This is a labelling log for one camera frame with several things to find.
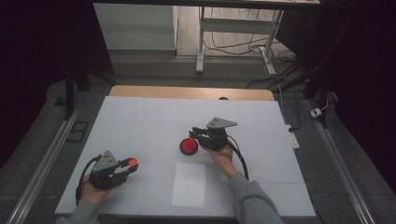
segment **wall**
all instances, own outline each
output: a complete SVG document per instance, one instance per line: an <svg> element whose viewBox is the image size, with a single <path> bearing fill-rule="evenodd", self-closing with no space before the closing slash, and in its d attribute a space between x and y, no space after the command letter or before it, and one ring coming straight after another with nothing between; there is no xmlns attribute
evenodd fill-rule
<svg viewBox="0 0 396 224"><path fill-rule="evenodd" d="M108 49L177 46L177 7L94 4Z"/></svg>

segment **aluminum rail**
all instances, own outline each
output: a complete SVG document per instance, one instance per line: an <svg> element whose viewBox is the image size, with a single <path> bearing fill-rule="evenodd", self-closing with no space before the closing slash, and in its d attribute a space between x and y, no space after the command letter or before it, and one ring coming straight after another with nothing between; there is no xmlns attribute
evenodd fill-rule
<svg viewBox="0 0 396 224"><path fill-rule="evenodd" d="M41 190L41 187L43 186L44 181L46 180L47 175L50 172L50 169L52 168L52 165L55 162L59 151L61 150L64 141L78 116L81 106L85 102L87 94L88 93L86 92L81 92L78 95L75 110L71 114L69 120L65 120L61 125L46 154L38 164L35 173L30 179L22 196L18 200L17 205L14 207L13 212L9 216L7 224L23 223L23 221L26 219L33 203L35 202L38 192Z"/></svg>
<svg viewBox="0 0 396 224"><path fill-rule="evenodd" d="M313 106L309 103L308 100L305 100L305 103L307 104L307 107L310 108L310 110L313 109ZM355 181L353 180L337 146L332 140L332 136L330 135L329 130L324 129L320 121L318 121L317 119L315 119L315 124L317 126L320 137L322 138L322 141L329 152L335 170L337 171L341 181L343 182L344 189L346 190L346 193L349 195L351 202L355 207L356 213L361 220L361 223L375 224L373 215L366 201L361 195L361 191L355 184Z"/></svg>

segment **metal bracket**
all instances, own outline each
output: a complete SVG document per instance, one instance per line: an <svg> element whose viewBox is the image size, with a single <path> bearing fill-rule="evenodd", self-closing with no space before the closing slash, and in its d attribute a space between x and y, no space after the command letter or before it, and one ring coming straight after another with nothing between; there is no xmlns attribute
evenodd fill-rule
<svg viewBox="0 0 396 224"><path fill-rule="evenodd" d="M101 159L93 166L94 172L100 172L110 167L118 167L119 161L114 158L113 154L107 150L101 157Z"/></svg>
<svg viewBox="0 0 396 224"><path fill-rule="evenodd" d="M212 129L222 129L222 128L227 128L227 127L232 127L236 126L237 123L227 120L227 119L220 119L214 117L208 124L206 124L206 128L212 128Z"/></svg>

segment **wooden board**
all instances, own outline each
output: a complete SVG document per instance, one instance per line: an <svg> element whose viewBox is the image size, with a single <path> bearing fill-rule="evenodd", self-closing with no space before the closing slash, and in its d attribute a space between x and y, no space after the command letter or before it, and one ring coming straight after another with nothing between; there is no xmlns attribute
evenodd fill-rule
<svg viewBox="0 0 396 224"><path fill-rule="evenodd" d="M206 99L218 100L227 97L233 101L274 101L268 90L241 90L217 88L152 87L152 86L115 86L110 96Z"/></svg>

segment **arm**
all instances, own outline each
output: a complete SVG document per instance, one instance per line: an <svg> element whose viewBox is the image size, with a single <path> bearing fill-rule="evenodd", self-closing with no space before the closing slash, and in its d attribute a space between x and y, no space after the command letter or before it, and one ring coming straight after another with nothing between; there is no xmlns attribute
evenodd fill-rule
<svg viewBox="0 0 396 224"><path fill-rule="evenodd" d="M96 219L99 214L100 205L105 201L107 194L111 191L100 190L93 187L89 182L89 176L84 176L81 188L81 200L78 201L78 206L70 217L60 217L56 224L96 224Z"/></svg>
<svg viewBox="0 0 396 224"><path fill-rule="evenodd" d="M206 150L229 179L227 187L233 195L233 211L241 224L283 224L276 207L257 181L248 182L233 166L233 150Z"/></svg>

